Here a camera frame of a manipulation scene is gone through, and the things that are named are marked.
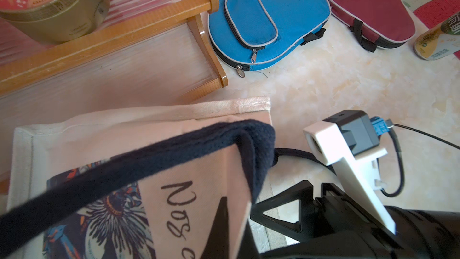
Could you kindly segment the light blue paddle case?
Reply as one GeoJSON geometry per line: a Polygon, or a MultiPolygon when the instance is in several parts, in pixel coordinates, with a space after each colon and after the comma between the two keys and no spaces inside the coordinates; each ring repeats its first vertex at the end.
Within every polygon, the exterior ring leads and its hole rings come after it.
{"type": "Polygon", "coordinates": [[[214,52],[243,78],[321,39],[330,16],[328,0],[219,0],[208,32],[214,52]]]}

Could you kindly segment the white canvas tote bag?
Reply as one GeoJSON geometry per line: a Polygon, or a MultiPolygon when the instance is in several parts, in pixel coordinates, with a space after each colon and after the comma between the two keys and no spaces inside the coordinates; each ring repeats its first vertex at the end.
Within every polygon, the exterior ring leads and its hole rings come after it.
{"type": "Polygon", "coordinates": [[[17,128],[1,257],[257,259],[270,109],[252,97],[17,128]]]}

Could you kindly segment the maroon paddle case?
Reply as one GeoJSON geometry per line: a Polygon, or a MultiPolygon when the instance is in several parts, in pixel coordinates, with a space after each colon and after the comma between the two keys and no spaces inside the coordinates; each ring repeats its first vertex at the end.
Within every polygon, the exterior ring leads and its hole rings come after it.
{"type": "Polygon", "coordinates": [[[373,53],[398,48],[414,37],[416,27],[402,0],[328,0],[334,17],[373,53]]]}

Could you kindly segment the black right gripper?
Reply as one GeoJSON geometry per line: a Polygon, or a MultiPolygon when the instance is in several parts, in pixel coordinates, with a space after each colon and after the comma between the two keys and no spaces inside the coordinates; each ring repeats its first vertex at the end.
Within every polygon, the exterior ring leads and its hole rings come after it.
{"type": "Polygon", "coordinates": [[[457,259],[460,215],[386,206],[390,232],[335,184],[301,181],[252,207],[250,219],[297,241],[264,259],[457,259]]]}

